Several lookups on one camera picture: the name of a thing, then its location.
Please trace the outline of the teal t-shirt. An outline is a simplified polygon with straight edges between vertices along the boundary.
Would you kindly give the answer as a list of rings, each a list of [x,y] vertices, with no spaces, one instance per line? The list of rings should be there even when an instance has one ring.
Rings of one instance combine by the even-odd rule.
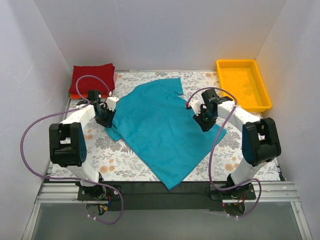
[[[226,134],[219,125],[207,132],[193,120],[181,97],[180,78],[153,80],[138,85],[116,104],[113,141],[120,139],[172,190],[210,153],[215,140]]]

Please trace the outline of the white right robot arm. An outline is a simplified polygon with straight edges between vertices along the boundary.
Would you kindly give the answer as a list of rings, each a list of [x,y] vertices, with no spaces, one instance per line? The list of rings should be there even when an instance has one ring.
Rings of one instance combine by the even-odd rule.
[[[218,187],[210,182],[215,191],[230,195],[251,184],[262,166],[273,161],[282,150],[276,123],[272,118],[251,114],[238,105],[236,97],[230,92],[220,97],[217,90],[217,87],[199,89],[202,100],[190,97],[186,109],[193,110],[193,119],[203,132],[209,131],[216,124],[217,118],[231,123],[241,132],[242,160],[238,167],[229,174],[225,186]]]

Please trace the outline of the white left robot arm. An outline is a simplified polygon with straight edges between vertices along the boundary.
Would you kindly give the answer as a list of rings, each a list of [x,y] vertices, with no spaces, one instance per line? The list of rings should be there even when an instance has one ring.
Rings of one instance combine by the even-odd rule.
[[[110,128],[116,113],[118,97],[109,96],[102,101],[101,92],[89,90],[87,100],[77,104],[76,111],[60,123],[49,126],[49,151],[53,164],[66,168],[80,179],[79,186],[84,194],[101,199],[107,193],[102,175],[87,161],[87,147],[83,128],[91,121]]]

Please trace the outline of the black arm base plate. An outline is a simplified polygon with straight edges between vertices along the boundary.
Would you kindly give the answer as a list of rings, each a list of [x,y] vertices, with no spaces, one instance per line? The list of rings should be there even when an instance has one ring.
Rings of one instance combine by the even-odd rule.
[[[168,190],[159,181],[111,181],[108,185],[118,189],[125,210],[210,210],[222,212],[223,201],[255,200],[258,192],[250,184],[243,192],[216,191],[208,181],[182,182]]]

